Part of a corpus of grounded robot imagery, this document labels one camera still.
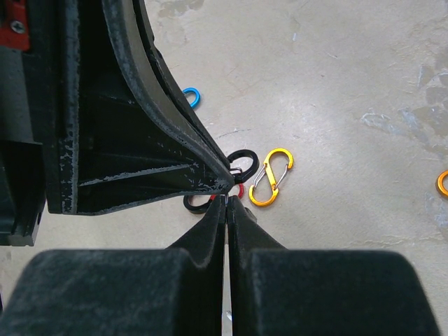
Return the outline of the orange red carabiner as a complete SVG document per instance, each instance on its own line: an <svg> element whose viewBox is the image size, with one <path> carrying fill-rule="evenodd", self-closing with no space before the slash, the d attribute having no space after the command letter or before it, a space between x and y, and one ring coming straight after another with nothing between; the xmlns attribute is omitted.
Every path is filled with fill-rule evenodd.
<svg viewBox="0 0 448 336"><path fill-rule="evenodd" d="M448 198L448 189L445 186L445 181L447 180L447 177L448 177L448 171L446 170L437 177L437 180L435 182L437 192L445 199Z"/></svg>

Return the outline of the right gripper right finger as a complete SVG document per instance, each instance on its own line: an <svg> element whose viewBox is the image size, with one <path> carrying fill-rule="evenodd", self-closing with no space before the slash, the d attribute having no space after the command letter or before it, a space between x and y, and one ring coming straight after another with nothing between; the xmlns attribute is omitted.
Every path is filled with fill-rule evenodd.
<svg viewBox="0 0 448 336"><path fill-rule="evenodd" d="M298 250L256 222L249 300L235 335L438 335L413 266L399 253Z"/></svg>

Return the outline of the key with black tag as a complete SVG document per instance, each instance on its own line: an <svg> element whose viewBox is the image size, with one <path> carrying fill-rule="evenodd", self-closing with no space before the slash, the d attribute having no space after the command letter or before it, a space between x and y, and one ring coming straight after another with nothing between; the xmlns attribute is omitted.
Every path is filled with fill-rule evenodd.
<svg viewBox="0 0 448 336"><path fill-rule="evenodd" d="M226 209L227 235L230 262L230 295L232 327L237 329L244 320L249 300L246 267L249 252L256 245L254 230L256 217L237 197L231 197Z"/></svg>

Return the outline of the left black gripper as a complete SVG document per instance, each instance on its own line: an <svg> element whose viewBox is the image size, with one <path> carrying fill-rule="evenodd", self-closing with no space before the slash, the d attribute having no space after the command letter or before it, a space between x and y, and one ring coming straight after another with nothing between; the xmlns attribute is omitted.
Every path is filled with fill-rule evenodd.
<svg viewBox="0 0 448 336"><path fill-rule="evenodd" d="M1 244L31 246L78 198L77 1L1 2Z"/></svg>

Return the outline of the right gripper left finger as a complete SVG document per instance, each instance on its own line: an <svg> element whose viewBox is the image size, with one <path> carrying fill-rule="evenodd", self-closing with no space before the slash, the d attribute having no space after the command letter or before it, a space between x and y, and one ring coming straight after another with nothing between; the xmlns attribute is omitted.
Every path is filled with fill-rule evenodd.
<svg viewBox="0 0 448 336"><path fill-rule="evenodd" d="M2 335L219 335L225 201L158 250L50 250L25 267Z"/></svg>

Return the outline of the teal carabiner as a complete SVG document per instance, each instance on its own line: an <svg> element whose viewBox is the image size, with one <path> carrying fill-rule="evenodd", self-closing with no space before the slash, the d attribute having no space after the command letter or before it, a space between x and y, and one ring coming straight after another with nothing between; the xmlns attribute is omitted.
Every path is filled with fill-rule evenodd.
<svg viewBox="0 0 448 336"><path fill-rule="evenodd" d="M199 90L195 87L187 87L183 90L183 94L189 101L190 107L192 109L196 108L201 101L201 94Z"/></svg>

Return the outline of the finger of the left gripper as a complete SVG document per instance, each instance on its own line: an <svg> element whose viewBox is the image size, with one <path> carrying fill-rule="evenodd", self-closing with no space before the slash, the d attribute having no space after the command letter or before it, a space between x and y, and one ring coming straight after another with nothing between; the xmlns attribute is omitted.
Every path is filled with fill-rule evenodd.
<svg viewBox="0 0 448 336"><path fill-rule="evenodd" d="M155 45L143 1L58 1L54 214L96 216L234 184Z"/></svg>

